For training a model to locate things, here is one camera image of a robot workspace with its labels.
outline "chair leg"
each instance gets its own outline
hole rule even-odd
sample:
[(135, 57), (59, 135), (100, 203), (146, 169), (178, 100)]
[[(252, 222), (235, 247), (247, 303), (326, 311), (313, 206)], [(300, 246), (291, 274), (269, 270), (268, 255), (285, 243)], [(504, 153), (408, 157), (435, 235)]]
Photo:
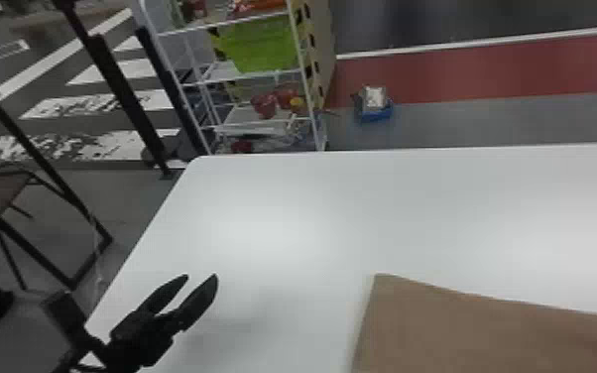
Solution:
[(46, 181), (42, 180), (41, 178), (38, 178), (36, 175), (32, 175), (32, 176), (33, 176), (33, 181), (35, 183), (47, 188), (48, 190), (52, 191), (55, 195), (62, 198), (65, 202), (71, 204), (74, 208), (76, 208), (81, 213), (81, 215), (83, 215), (83, 217), (86, 220), (88, 220), (88, 222), (91, 225), (94, 225), (95, 229), (97, 229), (97, 232), (99, 232), (99, 234), (102, 236), (102, 245), (101, 245), (102, 247), (106, 247), (111, 242), (113, 242), (113, 237), (111, 236), (111, 234), (106, 230), (106, 228), (104, 228), (104, 226), (97, 219), (97, 217), (90, 214), (90, 211), (88, 211), (86, 209), (85, 205), (78, 199), (77, 196), (72, 194), (73, 197), (76, 198), (76, 200), (73, 200), (72, 198), (70, 198), (70, 195), (65, 194), (64, 192), (60, 191), (55, 186), (51, 185), (51, 183), (47, 183)]
[(16, 266), (14, 257), (12, 257), (12, 253), (9, 251), (9, 248), (7, 247), (7, 243), (5, 243), (5, 238), (2, 236), (2, 233), (0, 233), (0, 248), (2, 249), (2, 253), (5, 254), (5, 259), (7, 259), (7, 263), (9, 264), (9, 267), (12, 269), (14, 277), (16, 278), (16, 281), (19, 283), (19, 286), (21, 287), (21, 289), (27, 292), (28, 286), (26, 285), (26, 282), (23, 280), (23, 276), (21, 276), (21, 271), (19, 271), (19, 268)]
[(28, 211), (24, 210), (23, 208), (17, 206), (16, 204), (10, 204), (9, 207), (11, 209), (13, 209), (14, 211), (22, 214), (23, 216), (25, 216), (25, 217), (27, 217), (27, 218), (29, 218), (31, 220), (35, 219), (35, 216), (31, 215), (30, 212), (28, 212)]

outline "red object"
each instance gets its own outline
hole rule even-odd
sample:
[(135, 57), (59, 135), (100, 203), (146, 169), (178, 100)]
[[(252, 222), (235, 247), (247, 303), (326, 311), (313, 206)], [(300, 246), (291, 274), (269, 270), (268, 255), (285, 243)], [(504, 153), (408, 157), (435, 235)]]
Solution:
[(260, 94), (252, 97), (250, 103), (255, 107), (262, 119), (271, 119), (276, 116), (276, 96), (273, 94)]
[(194, 15), (196, 18), (204, 18), (208, 15), (206, 10), (206, 0), (189, 0), (194, 8)]
[(299, 96), (299, 92), (293, 88), (278, 88), (275, 91), (278, 104), (283, 110), (292, 109), (292, 98)]
[(326, 106), (351, 106), (363, 84), (396, 103), (595, 93), (597, 36), (341, 60)]
[(231, 153), (251, 154), (253, 149), (254, 149), (254, 147), (252, 146), (252, 143), (249, 141), (245, 141), (245, 140), (239, 140), (239, 141), (231, 144)]

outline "gray floor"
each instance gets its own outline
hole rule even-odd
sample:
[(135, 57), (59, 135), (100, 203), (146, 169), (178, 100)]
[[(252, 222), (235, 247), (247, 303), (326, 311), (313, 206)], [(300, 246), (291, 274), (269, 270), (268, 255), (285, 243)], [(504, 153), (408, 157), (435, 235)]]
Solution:
[[(156, 171), (62, 172), (67, 182), (112, 233), (115, 243), (81, 283), (74, 297), (90, 313), (151, 221), (173, 181)], [(35, 215), (27, 220), (8, 211), (5, 217), (62, 269), (72, 274), (92, 250), (93, 232), (69, 205), (40, 186), (28, 186), (18, 204)], [(60, 284), (20, 249), (11, 245), (32, 292), (23, 294), (0, 251), (0, 288), (19, 298), (0, 322), (0, 372), (51, 372), (67, 344), (44, 316), (39, 303)]]
[(366, 124), (350, 108), (335, 113), (333, 151), (597, 142), (597, 94), (397, 105), (392, 119)]

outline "white metal shelf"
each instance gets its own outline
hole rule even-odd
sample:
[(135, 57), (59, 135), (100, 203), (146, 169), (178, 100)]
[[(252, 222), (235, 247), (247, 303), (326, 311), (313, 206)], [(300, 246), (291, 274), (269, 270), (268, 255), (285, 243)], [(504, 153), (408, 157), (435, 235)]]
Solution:
[(158, 36), (166, 37), (166, 36), (171, 36), (171, 35), (179, 35), (179, 34), (189, 33), (189, 32), (193, 32), (193, 31), (208, 30), (208, 29), (213, 29), (213, 28), (222, 27), (222, 26), (230, 26), (230, 25), (235, 25), (235, 24), (244, 23), (244, 22), (252, 22), (252, 21), (264, 20), (267, 18), (288, 16), (290, 14), (290, 12), (287, 9), (283, 9), (283, 10), (274, 10), (274, 11), (268, 11), (268, 12), (257, 12), (256, 14), (254, 14), (252, 16), (248, 16), (248, 17), (227, 19), (228, 15), (227, 15), (226, 8), (212, 9), (212, 10), (210, 10), (210, 12), (211, 12), (211, 14), (208, 17), (201, 18), (199, 20), (201, 22), (198, 25), (187, 26), (187, 27), (183, 27), (182, 29), (178, 29), (178, 30), (165, 31), (163, 33), (159, 33)]
[[(309, 52), (306, 31), (297, 27), (299, 18), (306, 19), (302, 6), (295, 13), (294, 0), (285, 0), (284, 8), (259, 11), (233, 19), (226, 7), (208, 8), (208, 17), (183, 27), (174, 26), (171, 12), (149, 14), (145, 11), (145, 3), (151, 1), (174, 4), (171, 2), (175, 0), (141, 0), (142, 11), (163, 63), (169, 68), (180, 92), (184, 109), (193, 117), (199, 136), (210, 154), (219, 153), (223, 145), (226, 148), (227, 144), (234, 144), (243, 135), (263, 135), (254, 140), (256, 151), (324, 150), (326, 128), (317, 125), (314, 92), (306, 69), (312, 64), (314, 56)], [(244, 73), (234, 61), (217, 59), (208, 30), (274, 17), (286, 17), (290, 25), (293, 49), (296, 51), (293, 64), (283, 69)], [(193, 75), (189, 81), (178, 77), (179, 67), (191, 68)], [(278, 105), (272, 118), (262, 119), (249, 100), (260, 94), (273, 94), (278, 87), (287, 87), (287, 84), (292, 84), (292, 89), (296, 89), (297, 95), (305, 100), (305, 113), (297, 115), (291, 110), (282, 110)], [(188, 94), (198, 94), (201, 100), (191, 102), (193, 100)], [(204, 119), (197, 122), (194, 114), (204, 106)]]
[(216, 61), (212, 63), (208, 69), (203, 73), (201, 81), (192, 83), (184, 83), (183, 87), (198, 86), (200, 84), (214, 84), (225, 81), (235, 81), (243, 79), (256, 79), (261, 77), (274, 77), (284, 74), (300, 73), (300, 68), (273, 70), (273, 71), (255, 71), (255, 72), (241, 72), (236, 68), (233, 61)]

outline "wire shelf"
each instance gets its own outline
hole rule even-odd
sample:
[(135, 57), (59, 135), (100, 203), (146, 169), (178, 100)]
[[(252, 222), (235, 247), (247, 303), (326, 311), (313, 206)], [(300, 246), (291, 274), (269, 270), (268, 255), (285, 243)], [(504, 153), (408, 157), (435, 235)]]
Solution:
[(223, 26), (231, 26), (244, 22), (260, 21), (265, 20), (267, 18), (283, 17), (288, 16), (290, 14), (290, 12), (287, 9), (283, 9), (271, 10), (267, 12), (260, 11), (248, 17), (228, 19), (226, 8), (215, 8), (210, 10), (209, 12), (210, 13), (207, 17), (199, 19), (199, 21), (201, 21), (199, 23), (192, 23), (190, 25), (187, 25), (186, 27), (177, 30), (165, 31), (163, 33), (159, 33), (158, 36), (166, 37), (171, 35), (189, 33), (193, 31), (208, 30)]

